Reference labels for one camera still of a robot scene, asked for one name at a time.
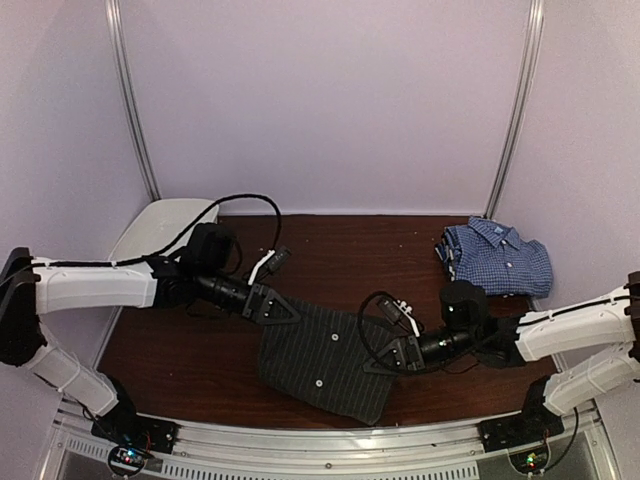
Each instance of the white wall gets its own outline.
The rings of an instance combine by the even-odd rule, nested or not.
[[[528,12],[506,0],[123,2],[161,190],[260,191],[290,213],[481,213]]]
[[[15,246],[53,258],[105,258],[147,199],[104,2],[1,2],[0,69],[0,261]],[[90,360],[109,313],[43,320]],[[58,395],[4,365],[0,385],[0,477],[31,479]]]
[[[538,71],[497,218],[549,249],[543,307],[606,293],[640,270],[640,4],[546,3]],[[570,363],[585,352],[568,356]],[[637,479],[640,386],[598,401],[624,479]]]

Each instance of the dark brown wooden surface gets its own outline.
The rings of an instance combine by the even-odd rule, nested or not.
[[[336,309],[357,310],[373,290],[407,300],[427,329],[441,324],[438,291],[446,283],[433,251],[455,217],[286,216],[282,244],[293,256],[268,283],[288,296]],[[273,217],[229,217],[249,269],[272,241]],[[494,298],[492,313],[527,309],[523,298]],[[183,420],[252,427],[352,428],[339,417],[263,385],[257,375],[260,328],[226,318],[206,304],[184,308],[125,310],[101,369],[127,387],[144,413]],[[451,370],[474,362],[461,360]],[[478,366],[464,375],[438,372],[401,378],[381,425],[417,425],[498,414],[521,407],[529,384],[554,372],[551,361],[510,370]]]

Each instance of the shirt collar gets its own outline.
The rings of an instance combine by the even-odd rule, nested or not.
[[[479,217],[471,217],[469,227],[489,242],[493,248],[497,248],[500,242],[505,240],[513,248],[520,250],[520,235],[515,228],[505,227]]]

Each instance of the folded shirt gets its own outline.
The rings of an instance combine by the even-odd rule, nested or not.
[[[436,252],[452,280],[467,280],[487,295],[547,297],[551,291],[546,248],[520,239],[513,227],[472,217],[468,225],[447,227]]]

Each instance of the plaid shirt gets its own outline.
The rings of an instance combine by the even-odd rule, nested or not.
[[[481,286],[487,295],[549,295],[547,250],[536,240],[521,240],[515,228],[472,217],[469,225],[446,228],[443,237],[453,254],[445,266],[453,267],[456,280]]]

